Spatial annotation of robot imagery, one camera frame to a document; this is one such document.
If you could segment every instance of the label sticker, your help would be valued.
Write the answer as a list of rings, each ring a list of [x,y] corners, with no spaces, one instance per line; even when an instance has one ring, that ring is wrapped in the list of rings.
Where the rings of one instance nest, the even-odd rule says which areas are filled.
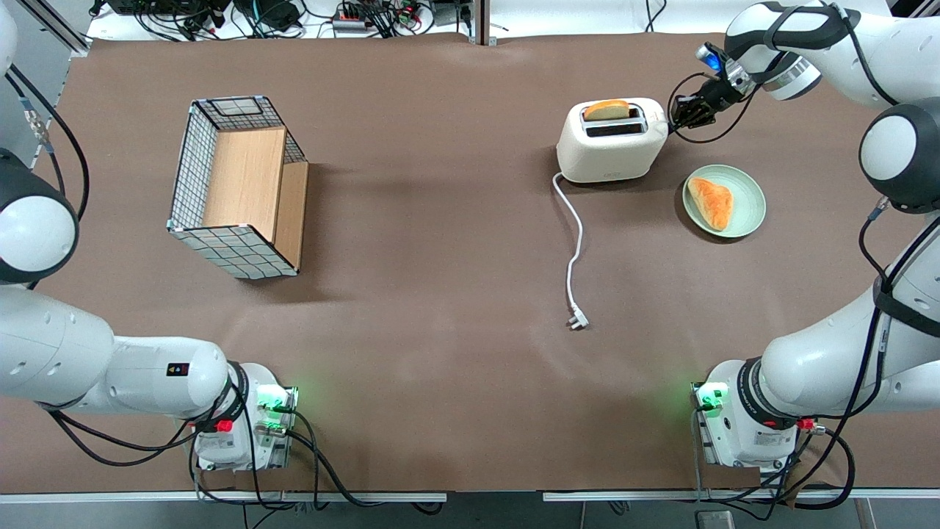
[[[757,446],[780,446],[790,438],[785,438],[783,432],[757,432],[754,434],[754,444]]]
[[[199,448],[204,450],[225,450],[232,446],[235,446],[235,436],[228,433],[203,434],[199,438]]]

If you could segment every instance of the table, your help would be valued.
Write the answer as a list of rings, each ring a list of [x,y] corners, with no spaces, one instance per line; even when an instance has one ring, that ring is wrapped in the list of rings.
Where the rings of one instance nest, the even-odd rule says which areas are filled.
[[[592,329],[565,329],[573,231],[550,178],[566,112],[663,101],[714,38],[98,41],[61,101],[93,171],[88,213],[75,256],[39,289],[118,334],[212,340],[269,366],[301,387],[350,489],[689,489],[690,382],[873,277],[855,240],[877,195],[856,153],[875,112],[823,83],[786,104],[759,94],[714,144],[671,138],[640,180],[568,186],[587,229],[575,288]],[[164,229],[190,101],[246,94],[271,98],[316,166],[296,278],[234,280]],[[763,187],[767,219],[744,240],[706,237],[682,210],[682,180],[711,163]],[[892,258],[919,221],[882,216],[871,251]],[[938,487],[938,419],[853,419],[857,485]],[[145,443],[174,429],[88,422]],[[192,489],[182,450],[105,468],[22,402],[0,401],[0,450],[4,493]],[[708,470],[711,487],[757,479]],[[301,458],[262,481],[310,488]]]

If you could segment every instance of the green light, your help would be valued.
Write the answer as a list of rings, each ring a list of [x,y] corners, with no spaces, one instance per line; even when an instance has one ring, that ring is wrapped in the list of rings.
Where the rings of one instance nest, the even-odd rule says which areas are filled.
[[[287,391],[277,384],[263,384],[258,386],[258,405],[265,408],[276,408],[287,401]]]

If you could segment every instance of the blue light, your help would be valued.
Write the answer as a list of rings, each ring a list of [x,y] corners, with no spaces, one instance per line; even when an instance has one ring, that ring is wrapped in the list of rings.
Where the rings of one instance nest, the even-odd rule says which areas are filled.
[[[702,62],[708,65],[709,68],[715,70],[716,72],[721,71],[721,60],[718,59],[718,56],[715,54],[708,54],[705,58],[702,59]]]

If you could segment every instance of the white toaster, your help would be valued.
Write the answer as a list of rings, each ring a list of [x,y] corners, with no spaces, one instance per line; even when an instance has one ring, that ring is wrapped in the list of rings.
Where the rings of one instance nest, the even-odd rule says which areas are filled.
[[[663,108],[647,98],[624,98],[630,116],[586,121],[584,111],[600,103],[576,104],[568,112],[557,145],[561,174],[579,184],[639,178],[666,143],[669,124]]]

